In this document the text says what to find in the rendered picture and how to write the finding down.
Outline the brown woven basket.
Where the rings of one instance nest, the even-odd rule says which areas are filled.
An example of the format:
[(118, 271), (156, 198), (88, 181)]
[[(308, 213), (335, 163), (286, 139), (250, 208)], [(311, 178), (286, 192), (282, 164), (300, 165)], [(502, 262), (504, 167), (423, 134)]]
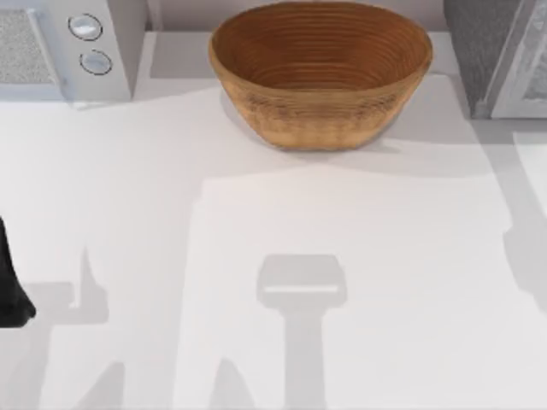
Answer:
[(220, 23), (209, 61), (242, 120), (281, 149), (358, 148), (402, 112), (432, 64), (417, 22), (375, 5), (291, 0)]

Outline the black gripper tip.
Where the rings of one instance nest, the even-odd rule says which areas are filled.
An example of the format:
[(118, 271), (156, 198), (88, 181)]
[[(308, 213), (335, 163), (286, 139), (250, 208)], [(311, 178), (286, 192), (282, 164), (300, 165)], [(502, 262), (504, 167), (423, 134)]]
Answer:
[(0, 329), (21, 328), (36, 313), (16, 275), (5, 224), (0, 217)]

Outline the pale microwave oven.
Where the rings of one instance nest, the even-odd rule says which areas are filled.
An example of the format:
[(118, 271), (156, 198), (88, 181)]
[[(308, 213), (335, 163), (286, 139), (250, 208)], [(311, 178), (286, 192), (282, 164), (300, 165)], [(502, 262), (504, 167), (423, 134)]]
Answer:
[[(95, 41), (76, 38), (68, 18), (103, 25)], [(0, 102), (117, 103), (132, 99), (148, 20), (147, 0), (0, 0)], [(101, 50), (113, 63), (87, 73), (79, 56)]]

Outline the grey cabinet door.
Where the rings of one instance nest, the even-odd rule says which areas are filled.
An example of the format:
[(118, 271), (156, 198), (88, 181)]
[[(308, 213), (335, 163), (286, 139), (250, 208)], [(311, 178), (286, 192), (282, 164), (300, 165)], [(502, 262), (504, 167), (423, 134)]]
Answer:
[(547, 119), (547, 0), (520, 0), (487, 107), (492, 119)]

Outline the round microwave knob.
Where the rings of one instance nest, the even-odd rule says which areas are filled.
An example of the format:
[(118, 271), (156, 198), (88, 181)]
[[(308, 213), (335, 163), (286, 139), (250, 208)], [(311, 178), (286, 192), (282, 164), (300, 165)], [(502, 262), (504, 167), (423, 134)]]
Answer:
[(90, 14), (69, 17), (68, 29), (76, 38), (83, 41), (95, 41), (103, 34), (101, 21)]
[(79, 56), (79, 64), (87, 73), (95, 76), (104, 76), (113, 68), (112, 60), (101, 50), (82, 53)]

